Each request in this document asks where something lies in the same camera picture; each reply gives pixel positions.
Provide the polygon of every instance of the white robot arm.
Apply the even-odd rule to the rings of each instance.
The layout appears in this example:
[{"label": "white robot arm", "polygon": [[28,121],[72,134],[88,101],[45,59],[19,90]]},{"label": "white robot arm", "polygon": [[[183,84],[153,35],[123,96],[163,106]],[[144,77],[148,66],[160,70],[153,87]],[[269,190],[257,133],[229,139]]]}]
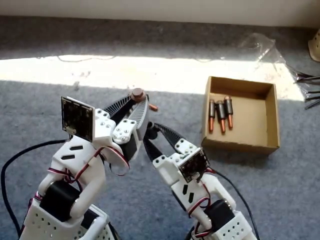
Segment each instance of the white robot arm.
[{"label": "white robot arm", "polygon": [[[164,125],[149,126],[143,143],[153,166],[183,210],[197,220],[189,240],[256,240],[249,223],[236,210],[235,200],[212,174],[203,149]],[[157,132],[165,136],[174,154],[165,156],[150,141]],[[211,204],[211,195],[219,200]]]},{"label": "white robot arm", "polygon": [[72,138],[54,154],[30,201],[20,240],[119,239],[93,202],[106,187],[105,163],[129,170],[146,133],[148,101],[142,89],[106,109],[61,98],[62,127]]}]

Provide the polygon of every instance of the red wire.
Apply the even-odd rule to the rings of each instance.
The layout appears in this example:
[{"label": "red wire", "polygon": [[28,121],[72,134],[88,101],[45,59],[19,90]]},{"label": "red wire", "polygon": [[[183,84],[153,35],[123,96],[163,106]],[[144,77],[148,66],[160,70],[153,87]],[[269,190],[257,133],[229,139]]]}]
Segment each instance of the red wire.
[{"label": "red wire", "polygon": [[203,203],[204,201],[206,201],[206,200],[210,200],[210,198],[208,198],[207,196],[204,196],[204,197],[200,198],[200,200],[197,201],[197,202],[191,207],[191,209],[188,211],[189,217],[190,217],[190,215],[193,213],[193,211],[194,211],[197,207],[199,207],[200,204],[202,204],[202,203]]},{"label": "red wire", "polygon": [[198,238],[203,238],[205,236],[208,236],[210,234],[210,230],[206,230],[203,232],[198,233],[198,229],[200,227],[200,222],[198,222],[194,228],[194,236],[198,239]]},{"label": "red wire", "polygon": [[215,174],[215,173],[216,173],[214,170],[212,170],[212,169],[209,168],[209,167],[205,170],[205,172],[206,172],[206,173],[209,172],[209,173],[212,173],[212,174]]}]

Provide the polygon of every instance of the open cardboard box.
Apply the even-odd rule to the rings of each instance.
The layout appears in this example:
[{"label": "open cardboard box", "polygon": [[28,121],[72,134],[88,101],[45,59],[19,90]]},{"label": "open cardboard box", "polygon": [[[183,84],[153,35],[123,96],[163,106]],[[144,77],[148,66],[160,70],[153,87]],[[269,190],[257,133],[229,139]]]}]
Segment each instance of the open cardboard box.
[{"label": "open cardboard box", "polygon": [[[209,133],[209,101],[231,96],[233,129],[222,134],[215,114],[214,130]],[[280,147],[276,86],[210,76],[206,85],[203,108],[202,146],[241,152],[271,154]]]}]

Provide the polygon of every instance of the bullet-shaped object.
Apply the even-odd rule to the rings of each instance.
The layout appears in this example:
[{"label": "bullet-shaped object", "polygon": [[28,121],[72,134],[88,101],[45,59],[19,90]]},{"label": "bullet-shaped object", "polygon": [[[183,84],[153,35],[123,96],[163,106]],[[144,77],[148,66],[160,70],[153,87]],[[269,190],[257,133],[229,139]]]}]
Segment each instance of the bullet-shaped object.
[{"label": "bullet-shaped object", "polygon": [[227,118],[228,118],[229,129],[232,129],[234,127],[234,123],[233,123],[234,110],[232,108],[231,96],[224,97],[224,108],[225,108],[225,114],[227,115]]},{"label": "bullet-shaped object", "polygon": [[215,101],[213,99],[209,102],[209,132],[214,131],[214,121],[216,117]]},{"label": "bullet-shaped object", "polygon": [[151,104],[151,103],[149,103],[149,109],[151,111],[158,112],[158,107],[156,105]]},{"label": "bullet-shaped object", "polygon": [[225,112],[225,104],[223,101],[217,101],[215,104],[216,113],[218,116],[218,121],[220,123],[221,132],[224,134],[226,132],[226,112]]}]

